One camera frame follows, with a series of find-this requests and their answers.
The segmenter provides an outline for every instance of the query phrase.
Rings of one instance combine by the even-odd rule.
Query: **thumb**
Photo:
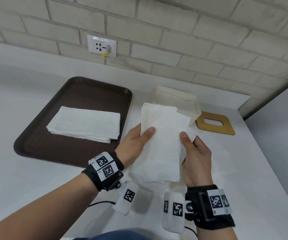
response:
[[[192,149],[195,149],[195,146],[193,145],[193,143],[191,142],[191,140],[189,139],[188,135],[186,132],[182,131],[180,134],[179,134],[179,138],[181,139],[181,142],[183,144],[183,146],[185,147],[186,149],[186,153],[188,150],[192,150]]]
[[[154,127],[148,128],[141,137],[139,137],[139,140],[145,145],[150,138],[154,135],[156,129]]]

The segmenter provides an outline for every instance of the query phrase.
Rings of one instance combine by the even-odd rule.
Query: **brick wall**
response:
[[[288,84],[288,0],[0,0],[0,42],[248,93],[243,116]]]

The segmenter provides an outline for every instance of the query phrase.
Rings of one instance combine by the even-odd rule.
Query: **brown tray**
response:
[[[73,77],[56,93],[14,143],[18,155],[46,161],[86,167],[98,154],[118,146],[123,132],[132,92],[123,87]],[[120,135],[110,144],[51,134],[46,126],[61,106],[92,109],[121,114]]]

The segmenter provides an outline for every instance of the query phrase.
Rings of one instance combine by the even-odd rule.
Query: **power outlet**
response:
[[[110,46],[111,52],[108,56],[116,58],[116,40],[105,39],[93,35],[87,35],[88,51],[93,54],[102,55],[106,53],[107,47]]]

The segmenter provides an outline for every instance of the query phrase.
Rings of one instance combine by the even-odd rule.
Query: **yellow cable tie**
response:
[[[104,58],[105,58],[105,56],[107,56],[107,54],[108,54],[108,51],[107,51],[107,52],[105,52],[105,53],[102,55],[102,58],[104,59]]]

